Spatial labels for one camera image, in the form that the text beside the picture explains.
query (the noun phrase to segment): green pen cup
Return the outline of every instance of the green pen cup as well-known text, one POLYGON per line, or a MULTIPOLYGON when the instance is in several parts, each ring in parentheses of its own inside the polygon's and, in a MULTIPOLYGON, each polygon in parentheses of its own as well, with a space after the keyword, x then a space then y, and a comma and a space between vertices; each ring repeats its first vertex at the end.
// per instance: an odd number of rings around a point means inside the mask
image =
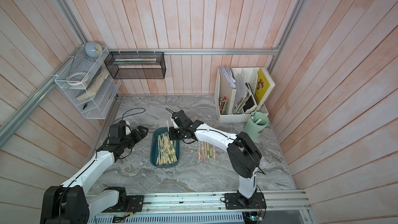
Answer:
POLYGON ((256 138, 258 138, 268 124, 268 117, 265 114, 263 114, 262 112, 252 112, 250 116, 252 116, 253 114, 254 121, 252 121, 251 117, 249 117, 245 129, 243 130, 249 135, 251 140, 255 140, 256 138), (255 122, 260 118, 262 118, 262 120, 255 124, 255 122))

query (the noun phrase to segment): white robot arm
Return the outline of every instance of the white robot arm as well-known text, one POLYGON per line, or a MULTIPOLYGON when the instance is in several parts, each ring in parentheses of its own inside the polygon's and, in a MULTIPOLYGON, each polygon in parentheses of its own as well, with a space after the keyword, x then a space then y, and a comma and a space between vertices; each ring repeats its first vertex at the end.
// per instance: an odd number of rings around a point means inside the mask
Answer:
MULTIPOLYGON (((256 192, 255 186, 261 153, 250 137, 244 132, 232 134, 212 128, 201 121, 192 122, 182 110, 172 112, 171 118, 173 122, 173 127, 169 128, 171 140, 192 138, 213 144, 228 153, 232 167, 239 174, 239 190, 237 193, 224 194, 226 208, 256 208, 252 205, 253 200, 259 197, 261 201, 263 198, 262 193, 259 195, 260 193, 256 192)), ((86 195, 100 175, 119 159, 125 148, 132 148, 147 133, 148 129, 141 126, 130 130, 127 121, 113 124, 109 128, 107 140, 81 170, 62 185, 52 186, 46 190, 40 224, 85 224, 110 207, 125 211, 128 199, 123 187, 106 188, 89 201, 86 200, 86 195)))
POLYGON ((198 120, 192 122, 182 110, 167 110, 172 113, 173 127, 169 128, 171 140, 192 138, 213 144, 228 153, 232 167, 239 174, 240 205, 248 207, 256 192, 255 176, 262 157, 249 135, 245 132, 223 132, 198 120))
POLYGON ((60 186, 51 186, 44 193, 40 224, 86 224, 92 217, 108 209, 126 209, 127 195, 123 187, 109 187, 86 200, 86 195, 102 173, 119 159, 125 148, 132 148, 148 133, 138 126, 131 130, 128 121, 119 121, 109 128, 109 137, 93 158, 60 186))

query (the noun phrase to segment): round clock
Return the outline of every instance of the round clock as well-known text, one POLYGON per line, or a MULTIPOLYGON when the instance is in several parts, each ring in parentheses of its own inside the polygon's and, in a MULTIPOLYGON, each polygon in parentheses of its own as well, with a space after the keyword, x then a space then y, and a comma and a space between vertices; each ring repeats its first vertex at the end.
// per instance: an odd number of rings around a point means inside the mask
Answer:
POLYGON ((102 53, 102 47, 97 42, 88 42, 84 46, 84 50, 89 57, 98 58, 102 53))

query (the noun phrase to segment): marble tabletop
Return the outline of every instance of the marble tabletop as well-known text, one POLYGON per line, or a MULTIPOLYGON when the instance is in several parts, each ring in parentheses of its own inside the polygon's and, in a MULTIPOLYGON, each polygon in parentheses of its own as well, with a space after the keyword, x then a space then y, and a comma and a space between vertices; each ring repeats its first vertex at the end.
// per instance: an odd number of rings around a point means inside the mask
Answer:
MULTIPOLYGON (((142 107, 146 112, 124 118, 131 128, 138 125, 149 128, 147 137, 133 148, 131 155, 117 160, 94 183, 90 194, 98 194, 106 187, 125 187, 127 193, 146 192, 203 192, 236 191, 239 187, 238 174, 233 170, 228 154, 216 148, 216 158, 198 161, 197 144, 180 142, 180 159, 176 167, 159 169, 150 163, 153 132, 166 127, 173 111, 184 110, 192 121, 201 120, 209 126, 230 133, 239 133, 246 123, 218 123, 216 106, 212 95, 195 96, 135 96, 124 97, 116 119, 127 110, 142 107)), ((139 112, 132 110, 128 114, 139 112)), ((254 143, 262 154, 260 167, 266 175, 257 173, 256 183, 262 190, 296 189, 286 161, 271 125, 267 125, 254 143)), ((130 152, 126 149, 122 156, 130 152)))

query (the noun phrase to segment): paper document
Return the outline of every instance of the paper document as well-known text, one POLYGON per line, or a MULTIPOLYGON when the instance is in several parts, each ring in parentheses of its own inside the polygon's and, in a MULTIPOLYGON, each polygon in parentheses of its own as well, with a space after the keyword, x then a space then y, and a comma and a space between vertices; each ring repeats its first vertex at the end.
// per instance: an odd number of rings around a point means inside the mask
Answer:
POLYGON ((248 99, 248 95, 248 88, 246 87, 245 82, 240 74, 238 74, 236 76, 236 94, 232 114, 236 114, 237 112, 239 112, 239 110, 243 107, 246 100, 248 99))
POLYGON ((232 75, 231 67, 230 66, 227 66, 227 67, 220 66, 220 70, 223 73, 223 75, 225 76, 225 78, 227 79, 229 85, 231 85, 231 88, 236 89, 236 85, 235 85, 236 81, 232 75))

